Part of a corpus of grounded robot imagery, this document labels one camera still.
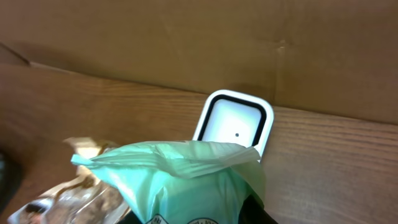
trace white plastic device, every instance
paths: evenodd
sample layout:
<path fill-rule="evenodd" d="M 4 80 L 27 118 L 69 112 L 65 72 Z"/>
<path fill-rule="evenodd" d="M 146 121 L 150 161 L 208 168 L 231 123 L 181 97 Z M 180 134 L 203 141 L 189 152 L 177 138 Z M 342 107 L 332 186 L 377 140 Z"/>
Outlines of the white plastic device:
<path fill-rule="evenodd" d="M 193 140 L 237 143 L 264 152 L 274 111 L 258 97 L 218 90 L 206 100 Z"/>

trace clear plastic bag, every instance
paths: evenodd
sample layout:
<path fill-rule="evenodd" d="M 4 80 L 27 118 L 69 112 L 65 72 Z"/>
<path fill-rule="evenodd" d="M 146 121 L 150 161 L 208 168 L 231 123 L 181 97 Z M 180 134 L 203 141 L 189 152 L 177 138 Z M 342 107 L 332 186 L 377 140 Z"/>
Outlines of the clear plastic bag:
<path fill-rule="evenodd" d="M 91 158 L 117 147 L 112 142 L 90 138 L 67 139 L 75 152 Z M 12 214 L 10 224 L 114 224 L 127 214 L 129 206 L 119 191 L 101 182 L 85 167 L 78 177 L 59 184 Z"/>

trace printed label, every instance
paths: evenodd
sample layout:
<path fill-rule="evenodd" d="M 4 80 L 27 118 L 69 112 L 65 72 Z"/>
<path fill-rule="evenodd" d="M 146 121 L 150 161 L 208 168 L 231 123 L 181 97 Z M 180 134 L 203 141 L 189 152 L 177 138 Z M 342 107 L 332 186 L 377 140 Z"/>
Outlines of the printed label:
<path fill-rule="evenodd" d="M 218 222 L 209 218 L 198 218 L 190 221 L 188 224 L 218 224 Z"/>
<path fill-rule="evenodd" d="M 169 224 L 161 215 L 155 215 L 147 224 Z"/>

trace wooden panel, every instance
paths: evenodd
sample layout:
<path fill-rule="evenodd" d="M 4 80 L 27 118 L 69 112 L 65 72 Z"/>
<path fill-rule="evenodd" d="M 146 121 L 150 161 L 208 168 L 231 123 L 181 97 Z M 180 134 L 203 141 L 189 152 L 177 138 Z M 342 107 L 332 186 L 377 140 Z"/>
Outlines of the wooden panel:
<path fill-rule="evenodd" d="M 0 148 L 25 179 L 0 222 L 74 176 L 70 136 L 120 144 L 191 139 L 206 95 L 0 66 Z M 398 127 L 275 107 L 263 166 L 279 223 L 394 223 Z"/>
<path fill-rule="evenodd" d="M 263 166 L 279 223 L 395 223 L 398 126 L 276 107 Z"/>

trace black rubber border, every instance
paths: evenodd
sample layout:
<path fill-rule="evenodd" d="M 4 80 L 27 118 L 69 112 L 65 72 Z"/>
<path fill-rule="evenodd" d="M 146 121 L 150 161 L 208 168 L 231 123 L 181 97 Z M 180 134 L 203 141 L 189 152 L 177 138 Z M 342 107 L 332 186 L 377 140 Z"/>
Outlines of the black rubber border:
<path fill-rule="evenodd" d="M 206 129 L 207 124 L 208 124 L 209 119 L 210 119 L 211 112 L 213 111 L 214 104 L 218 100 L 229 100 L 229 101 L 232 101 L 232 102 L 236 102 L 236 103 L 240 103 L 240 104 L 243 104 L 243 105 L 246 105 L 246 106 L 251 106 L 251 107 L 257 108 L 260 111 L 261 119 L 260 119 L 259 125 L 257 127 L 256 135 L 254 136 L 253 142 L 251 144 L 252 146 L 257 145 L 259 143 L 259 140 L 260 140 L 260 137 L 261 137 L 261 133 L 262 133 L 262 129 L 264 128 L 264 125 L 265 125 L 266 119 L 267 119 L 267 113 L 266 113 L 265 109 L 258 103 L 253 103 L 253 102 L 250 102 L 250 101 L 247 101 L 247 100 L 238 99 L 238 98 L 235 98 L 235 97 L 232 97 L 232 96 L 228 96 L 228 95 L 217 95 L 211 100 L 209 108 L 208 108 L 208 111 L 207 111 L 207 114 L 206 114 L 206 117 L 205 117 L 205 120 L 203 121 L 203 124 L 201 126 L 201 130 L 200 130 L 200 133 L 199 133 L 198 141 L 201 141 L 201 139 L 203 138 L 203 135 L 205 133 L 205 129 Z"/>

